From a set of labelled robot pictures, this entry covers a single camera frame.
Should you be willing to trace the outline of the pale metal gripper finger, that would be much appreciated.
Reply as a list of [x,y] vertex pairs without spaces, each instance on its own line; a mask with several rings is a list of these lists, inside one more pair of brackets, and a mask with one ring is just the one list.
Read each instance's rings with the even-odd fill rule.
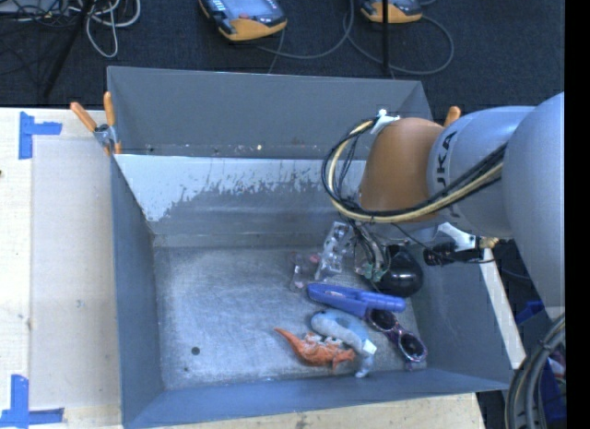
[[335,221],[319,252],[291,254],[294,265],[342,265],[350,254],[352,230],[348,223]]
[[342,272],[342,259],[333,253],[289,254],[289,265],[292,271],[289,289],[302,292],[308,284],[323,282]]

